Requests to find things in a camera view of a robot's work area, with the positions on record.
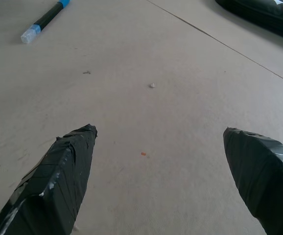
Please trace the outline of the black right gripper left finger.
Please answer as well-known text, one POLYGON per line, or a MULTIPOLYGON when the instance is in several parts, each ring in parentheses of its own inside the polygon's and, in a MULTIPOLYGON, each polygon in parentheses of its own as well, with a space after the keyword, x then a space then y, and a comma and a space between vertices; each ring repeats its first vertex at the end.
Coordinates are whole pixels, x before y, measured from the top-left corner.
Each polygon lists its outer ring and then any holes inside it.
POLYGON ((0 211, 0 235, 71 235, 84 199, 97 129, 57 137, 0 211))

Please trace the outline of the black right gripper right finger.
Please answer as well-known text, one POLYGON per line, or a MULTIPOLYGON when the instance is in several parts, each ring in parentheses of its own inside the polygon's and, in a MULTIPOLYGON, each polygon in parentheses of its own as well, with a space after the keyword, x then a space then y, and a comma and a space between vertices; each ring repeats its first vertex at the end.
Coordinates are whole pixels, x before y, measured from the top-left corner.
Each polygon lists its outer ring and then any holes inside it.
POLYGON ((223 141, 231 174, 249 212, 267 235, 283 235, 283 144, 230 127, 223 141))

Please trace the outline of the black bag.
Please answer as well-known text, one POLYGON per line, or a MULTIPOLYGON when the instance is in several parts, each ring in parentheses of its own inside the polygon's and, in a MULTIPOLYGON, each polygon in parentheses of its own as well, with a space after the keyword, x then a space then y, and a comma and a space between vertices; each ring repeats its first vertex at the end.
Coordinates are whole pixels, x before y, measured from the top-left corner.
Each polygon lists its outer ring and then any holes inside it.
POLYGON ((215 0, 224 9, 283 36, 283 0, 215 0))

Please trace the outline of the black blue marker pen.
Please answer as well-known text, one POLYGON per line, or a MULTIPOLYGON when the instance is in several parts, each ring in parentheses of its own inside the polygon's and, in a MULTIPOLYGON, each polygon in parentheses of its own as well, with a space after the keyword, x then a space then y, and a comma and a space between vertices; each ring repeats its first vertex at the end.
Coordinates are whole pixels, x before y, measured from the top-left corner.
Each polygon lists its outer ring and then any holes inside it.
POLYGON ((29 29, 21 35, 21 41, 25 44, 31 43, 38 34, 63 10, 70 0, 58 0, 58 2, 38 19, 29 29))

